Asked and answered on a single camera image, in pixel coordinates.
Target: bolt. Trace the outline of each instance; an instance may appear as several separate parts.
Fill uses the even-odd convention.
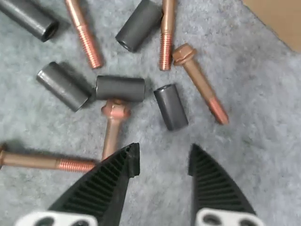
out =
[[[102,160],[104,160],[116,152],[121,123],[129,118],[131,112],[127,105],[120,100],[108,100],[106,105],[102,107],[102,112],[108,117],[103,144]]]
[[[97,47],[83,16],[82,10],[79,5],[79,0],[65,0],[65,2],[72,18],[73,24],[78,32],[83,49],[86,52],[91,68],[95,69],[102,67],[103,63],[100,54],[96,50]]]
[[[161,48],[159,67],[162,71],[171,69],[172,45],[175,21],[176,0],[163,0],[163,18],[161,22]]]
[[[42,155],[16,154],[6,151],[6,145],[0,146],[0,167],[17,166],[38,169],[64,170],[71,172],[88,172],[94,166],[92,161],[78,161]]]
[[[216,120],[222,124],[228,124],[229,118],[220,101],[216,97],[214,90],[211,88],[208,80],[202,73],[202,70],[193,56],[197,50],[185,43],[173,52],[174,65],[182,65],[190,76],[194,85],[205,99],[210,111],[215,116]]]

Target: cardboard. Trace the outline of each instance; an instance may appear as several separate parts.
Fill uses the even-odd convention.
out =
[[[301,0],[243,0],[292,50],[301,52]]]

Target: carpet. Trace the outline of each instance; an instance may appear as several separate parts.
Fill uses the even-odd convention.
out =
[[[114,39],[140,0],[85,0],[82,5],[105,59],[92,71],[62,0],[38,0],[62,22],[45,43],[0,13],[0,140],[20,153],[99,158],[104,101],[73,113],[35,80],[51,61],[95,86],[97,75],[146,80],[146,99],[132,105],[119,146],[139,142],[140,176],[130,180],[121,226],[190,223],[190,145],[201,145],[236,181],[267,225],[297,226],[301,206],[301,56],[293,53],[240,0],[178,0],[174,45],[198,50],[208,80],[230,118],[218,125],[182,67],[158,69],[160,31],[133,54]],[[176,83],[189,126],[167,131],[152,91]],[[2,167],[0,224],[46,210],[82,176]]]

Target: dark gray metal sleeve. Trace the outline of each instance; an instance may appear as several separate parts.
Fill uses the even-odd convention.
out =
[[[0,11],[41,41],[49,40],[59,22],[31,0],[0,0]]]
[[[56,62],[45,66],[37,80],[74,112],[88,100],[89,94]]]
[[[168,130],[181,129],[188,125],[175,84],[163,86],[155,90],[154,94]]]
[[[96,80],[96,99],[121,99],[127,102],[144,100],[145,81],[142,78],[118,76],[98,76]]]
[[[162,18],[162,7],[151,0],[142,0],[116,36],[128,51],[136,52]]]

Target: black rubber gripper pad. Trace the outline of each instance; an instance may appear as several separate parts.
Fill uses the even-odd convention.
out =
[[[128,181],[139,173],[139,144],[131,144],[96,165],[49,210],[88,214],[99,226],[118,226]]]
[[[193,176],[192,222],[202,208],[255,214],[227,172],[197,145],[191,148],[189,175]]]

